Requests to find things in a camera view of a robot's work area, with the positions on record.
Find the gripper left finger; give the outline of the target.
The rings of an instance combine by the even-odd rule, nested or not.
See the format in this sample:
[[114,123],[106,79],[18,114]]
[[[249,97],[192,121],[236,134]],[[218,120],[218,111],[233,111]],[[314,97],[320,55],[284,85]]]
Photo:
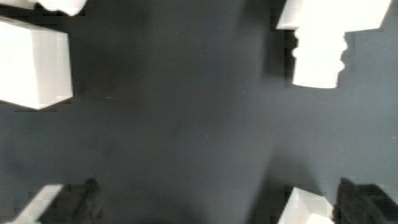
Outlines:
[[37,224],[105,224],[101,187],[94,178],[80,184],[46,187],[41,199]]

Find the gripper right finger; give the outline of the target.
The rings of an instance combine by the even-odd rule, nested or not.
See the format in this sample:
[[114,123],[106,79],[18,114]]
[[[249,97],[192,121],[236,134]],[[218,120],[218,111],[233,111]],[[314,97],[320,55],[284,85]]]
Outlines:
[[332,221],[334,224],[398,224],[398,203],[377,184],[341,179]]

